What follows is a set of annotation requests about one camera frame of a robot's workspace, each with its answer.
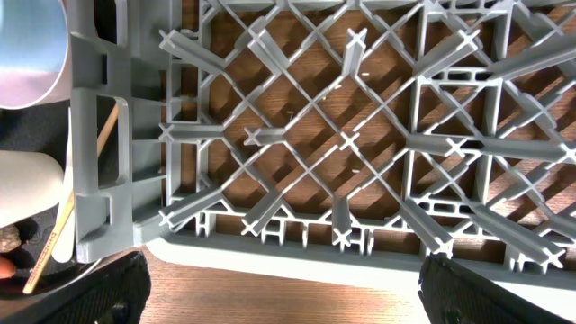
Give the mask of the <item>small white cup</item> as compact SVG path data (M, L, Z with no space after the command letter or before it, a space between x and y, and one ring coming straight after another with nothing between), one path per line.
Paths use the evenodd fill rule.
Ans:
M40 152L1 151L1 227L12 225L59 203L64 172Z

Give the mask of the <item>light blue plastic cup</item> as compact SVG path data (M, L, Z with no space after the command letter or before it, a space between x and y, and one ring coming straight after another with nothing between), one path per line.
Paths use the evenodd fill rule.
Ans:
M1 107L52 104L70 92L66 3L1 0Z

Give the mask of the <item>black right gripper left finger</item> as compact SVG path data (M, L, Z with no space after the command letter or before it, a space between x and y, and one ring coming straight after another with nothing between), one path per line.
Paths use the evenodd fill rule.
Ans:
M138 323L151 292L148 262L133 251L3 316L4 324Z

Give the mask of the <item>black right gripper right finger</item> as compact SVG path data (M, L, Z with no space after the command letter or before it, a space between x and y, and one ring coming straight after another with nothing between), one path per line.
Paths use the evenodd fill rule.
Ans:
M430 322L559 324L568 320L445 257L427 256L418 296Z

